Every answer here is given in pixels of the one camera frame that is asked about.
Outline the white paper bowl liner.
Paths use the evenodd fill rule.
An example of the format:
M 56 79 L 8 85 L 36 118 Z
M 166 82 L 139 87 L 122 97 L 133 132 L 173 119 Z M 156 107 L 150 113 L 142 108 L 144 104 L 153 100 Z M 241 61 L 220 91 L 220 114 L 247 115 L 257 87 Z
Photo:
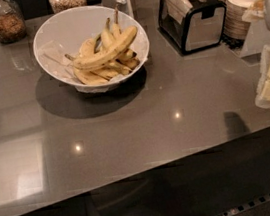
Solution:
M 87 79 L 88 84 L 79 80 L 72 67 L 73 62 L 65 56 L 66 48 L 55 41 L 49 41 L 39 48 L 34 48 L 35 56 L 43 70 L 60 82 L 72 85 L 81 93 L 104 93 L 115 89 L 119 84 L 127 81 L 138 72 L 148 60 L 149 53 L 148 38 L 143 32 L 139 32 L 131 44 L 137 55 L 137 65 L 128 75 L 122 75 L 116 70 L 102 69 L 82 76 Z

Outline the black chrome napkin dispenser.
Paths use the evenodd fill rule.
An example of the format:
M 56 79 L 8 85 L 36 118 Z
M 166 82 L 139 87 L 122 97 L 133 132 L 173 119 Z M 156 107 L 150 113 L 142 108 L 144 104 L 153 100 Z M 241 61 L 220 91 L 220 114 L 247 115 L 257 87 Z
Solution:
M 219 45 L 226 5 L 221 0 L 159 0 L 159 28 L 183 55 Z

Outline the left glass granola jar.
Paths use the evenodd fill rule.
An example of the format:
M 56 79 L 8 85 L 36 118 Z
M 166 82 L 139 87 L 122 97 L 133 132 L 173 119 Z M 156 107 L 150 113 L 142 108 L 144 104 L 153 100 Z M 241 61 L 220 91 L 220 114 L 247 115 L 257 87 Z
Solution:
M 17 2 L 0 0 L 0 43 L 18 42 L 26 34 L 25 20 Z

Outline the stack of white paper bowls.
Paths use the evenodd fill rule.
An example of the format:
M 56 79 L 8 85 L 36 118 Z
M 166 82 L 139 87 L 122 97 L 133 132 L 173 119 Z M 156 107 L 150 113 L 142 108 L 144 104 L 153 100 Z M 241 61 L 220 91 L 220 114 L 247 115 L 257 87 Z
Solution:
M 242 20 L 243 13 L 255 0 L 226 0 L 226 18 L 224 22 L 224 34 L 238 40 L 244 40 L 247 36 L 250 22 Z

